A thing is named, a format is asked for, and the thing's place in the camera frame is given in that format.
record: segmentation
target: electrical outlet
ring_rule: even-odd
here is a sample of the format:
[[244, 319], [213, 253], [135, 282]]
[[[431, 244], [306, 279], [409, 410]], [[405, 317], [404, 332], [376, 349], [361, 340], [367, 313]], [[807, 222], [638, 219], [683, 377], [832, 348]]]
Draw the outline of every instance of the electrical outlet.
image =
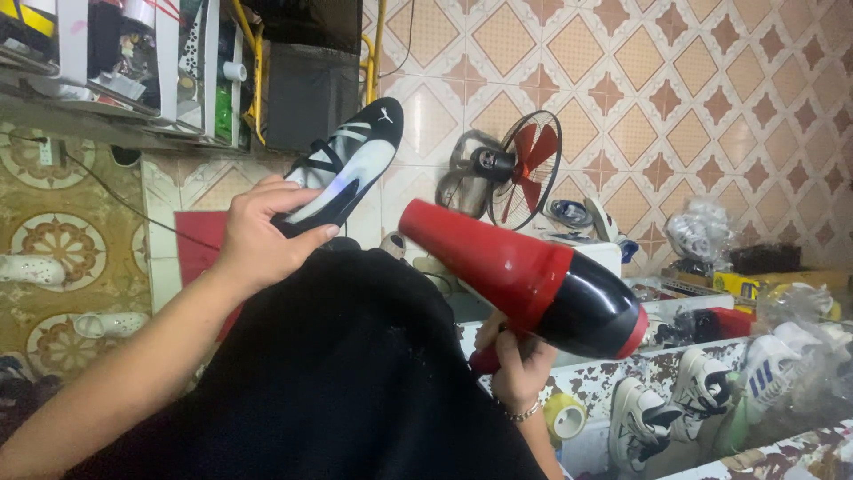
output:
[[43, 167], [52, 167], [54, 164], [53, 142], [49, 139], [47, 142], [38, 144], [38, 162]]

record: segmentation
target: human hand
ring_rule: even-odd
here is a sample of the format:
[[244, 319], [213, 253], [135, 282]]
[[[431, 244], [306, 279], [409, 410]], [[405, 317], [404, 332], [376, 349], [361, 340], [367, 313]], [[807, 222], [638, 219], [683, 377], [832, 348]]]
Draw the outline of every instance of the human hand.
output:
[[530, 350], [530, 354], [522, 359], [518, 338], [509, 330], [501, 331], [506, 319], [506, 315], [495, 311], [477, 332], [474, 347], [479, 351], [496, 342], [501, 369], [491, 378], [491, 393], [509, 413], [520, 414], [536, 403], [539, 392], [548, 381], [557, 349], [527, 337], [522, 343], [524, 350]]
[[274, 214], [289, 212], [320, 195], [300, 189], [296, 182], [270, 175], [251, 190], [235, 196], [219, 258], [211, 268], [249, 297], [280, 282], [305, 263], [317, 247], [338, 234], [336, 225], [323, 225], [295, 238], [285, 238], [271, 223]]

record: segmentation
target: black cloth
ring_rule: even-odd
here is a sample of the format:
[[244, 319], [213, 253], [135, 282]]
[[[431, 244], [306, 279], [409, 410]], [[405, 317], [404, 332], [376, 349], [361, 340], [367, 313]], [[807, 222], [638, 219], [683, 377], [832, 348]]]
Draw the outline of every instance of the black cloth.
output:
[[316, 251], [252, 299], [197, 388], [69, 478], [544, 478], [453, 313], [375, 249]]

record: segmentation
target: bracelet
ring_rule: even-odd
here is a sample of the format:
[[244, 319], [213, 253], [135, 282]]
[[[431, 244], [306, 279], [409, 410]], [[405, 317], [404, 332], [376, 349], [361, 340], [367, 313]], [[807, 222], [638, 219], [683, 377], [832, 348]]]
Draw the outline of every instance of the bracelet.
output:
[[514, 413], [510, 413], [510, 412], [505, 412], [504, 414], [507, 416], [508, 419], [514, 421], [517, 424], [520, 424], [521, 422], [530, 418], [533, 415], [533, 413], [536, 413], [536, 410], [538, 410], [539, 407], [541, 407], [541, 406], [542, 406], [542, 403], [539, 400], [537, 400], [536, 403], [533, 404], [533, 407], [530, 407], [524, 413], [514, 414]]

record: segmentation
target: hair dryer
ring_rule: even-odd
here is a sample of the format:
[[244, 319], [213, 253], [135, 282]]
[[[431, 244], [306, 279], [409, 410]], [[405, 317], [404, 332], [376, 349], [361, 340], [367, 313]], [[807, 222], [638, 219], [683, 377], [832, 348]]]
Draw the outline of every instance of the hair dryer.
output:
[[[566, 352], [600, 359], [634, 353], [646, 312], [619, 277], [557, 243], [413, 200], [399, 230], [508, 317], [508, 328]], [[494, 346], [472, 354], [481, 374], [500, 367]]]

